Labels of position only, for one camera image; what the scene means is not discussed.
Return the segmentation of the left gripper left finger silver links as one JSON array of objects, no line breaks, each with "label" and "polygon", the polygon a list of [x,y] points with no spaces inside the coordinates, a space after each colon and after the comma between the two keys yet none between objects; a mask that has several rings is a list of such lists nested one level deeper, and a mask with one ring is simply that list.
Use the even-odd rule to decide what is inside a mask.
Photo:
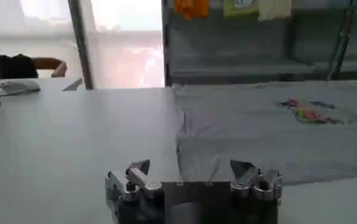
[{"label": "left gripper left finger silver links", "polygon": [[105,178],[107,200],[139,201],[141,197],[158,200],[163,197],[162,183],[148,179],[150,160],[132,162],[124,172],[109,171]]}]

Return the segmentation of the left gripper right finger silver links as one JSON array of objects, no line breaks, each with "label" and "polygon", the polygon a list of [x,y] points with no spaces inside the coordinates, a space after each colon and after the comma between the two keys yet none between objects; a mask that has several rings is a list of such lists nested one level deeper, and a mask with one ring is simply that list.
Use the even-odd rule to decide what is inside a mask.
[{"label": "left gripper right finger silver links", "polygon": [[264,172],[253,163],[230,160],[235,180],[231,182],[232,191],[238,192],[243,199],[256,201],[280,201],[283,178],[278,170]]}]

